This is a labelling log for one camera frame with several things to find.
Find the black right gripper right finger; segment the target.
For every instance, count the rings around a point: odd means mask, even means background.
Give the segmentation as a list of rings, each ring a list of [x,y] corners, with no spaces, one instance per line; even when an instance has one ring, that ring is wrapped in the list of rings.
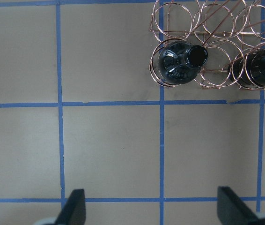
[[[253,225],[257,215],[227,186],[217,188],[217,217],[222,225]]]

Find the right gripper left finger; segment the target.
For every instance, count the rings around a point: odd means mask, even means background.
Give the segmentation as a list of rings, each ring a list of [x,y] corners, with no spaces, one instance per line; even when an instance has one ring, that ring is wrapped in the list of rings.
[[[84,189],[74,189],[62,211],[55,220],[56,225],[84,225],[86,202]]]

